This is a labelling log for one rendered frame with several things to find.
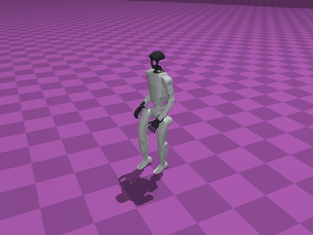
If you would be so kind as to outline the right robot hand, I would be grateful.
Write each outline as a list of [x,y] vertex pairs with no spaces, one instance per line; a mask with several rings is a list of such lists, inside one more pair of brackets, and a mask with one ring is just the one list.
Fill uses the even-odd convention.
[[137,109],[135,110],[135,112],[134,112],[134,117],[135,117],[136,119],[138,119],[138,114],[141,112],[142,108],[145,108],[145,107],[144,107],[144,104],[145,104],[145,101],[143,101],[143,102],[140,104],[140,106],[137,107]]

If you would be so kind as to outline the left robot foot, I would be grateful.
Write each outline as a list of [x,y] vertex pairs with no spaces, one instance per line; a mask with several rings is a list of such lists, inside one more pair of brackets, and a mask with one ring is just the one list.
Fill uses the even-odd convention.
[[154,174],[161,173],[166,167],[168,167],[168,163],[167,162],[165,162],[165,165],[163,165],[163,166],[162,166],[162,164],[159,165],[156,169],[153,170],[153,173]]

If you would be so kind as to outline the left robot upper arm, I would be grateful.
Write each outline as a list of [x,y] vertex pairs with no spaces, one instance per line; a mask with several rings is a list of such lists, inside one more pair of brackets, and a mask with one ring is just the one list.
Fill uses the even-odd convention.
[[172,85],[173,84],[172,78],[170,76],[163,75],[161,77],[161,80],[168,94],[168,97],[166,98],[166,102],[168,103],[168,100],[170,98],[173,98],[175,100],[174,90],[173,90],[173,85]]

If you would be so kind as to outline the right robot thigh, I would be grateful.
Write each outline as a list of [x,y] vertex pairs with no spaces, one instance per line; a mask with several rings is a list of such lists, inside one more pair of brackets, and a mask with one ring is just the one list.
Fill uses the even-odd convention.
[[151,107],[145,108],[142,111],[142,114],[139,119],[139,124],[138,124],[138,137],[139,140],[146,144],[149,141],[148,135],[146,135],[147,129],[149,127],[149,121],[150,121],[151,115]]

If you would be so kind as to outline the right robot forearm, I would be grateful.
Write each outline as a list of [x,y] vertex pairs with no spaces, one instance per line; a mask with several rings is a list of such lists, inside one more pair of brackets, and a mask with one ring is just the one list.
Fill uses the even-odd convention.
[[150,98],[149,91],[148,91],[148,94],[147,94],[146,98],[143,101],[145,101],[144,107],[146,107],[148,105],[148,103],[150,103],[151,98]]

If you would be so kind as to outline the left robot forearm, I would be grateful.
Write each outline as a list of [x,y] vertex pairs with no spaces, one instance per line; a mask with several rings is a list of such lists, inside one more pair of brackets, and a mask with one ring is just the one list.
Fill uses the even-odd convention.
[[167,113],[169,113],[170,109],[172,109],[174,105],[175,100],[173,98],[170,98],[168,100],[168,104],[165,104],[165,107],[163,108],[163,111],[158,116],[158,120],[161,121],[163,118],[167,117]]

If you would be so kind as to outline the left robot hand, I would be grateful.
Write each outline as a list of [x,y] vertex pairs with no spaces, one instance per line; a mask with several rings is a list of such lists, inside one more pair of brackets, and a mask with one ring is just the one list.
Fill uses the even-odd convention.
[[[157,118],[158,118],[158,117],[157,117]],[[155,133],[156,129],[158,128],[159,123],[161,123],[161,122],[164,120],[164,118],[163,118],[161,121],[159,121],[157,118],[156,118],[156,120],[151,121],[151,122],[148,123],[148,124],[151,123],[151,125],[148,127],[148,128],[150,129],[150,131],[151,131],[151,129],[153,128],[153,129],[152,129],[152,132],[153,132],[153,130],[154,130],[154,128],[155,128],[154,133]]]

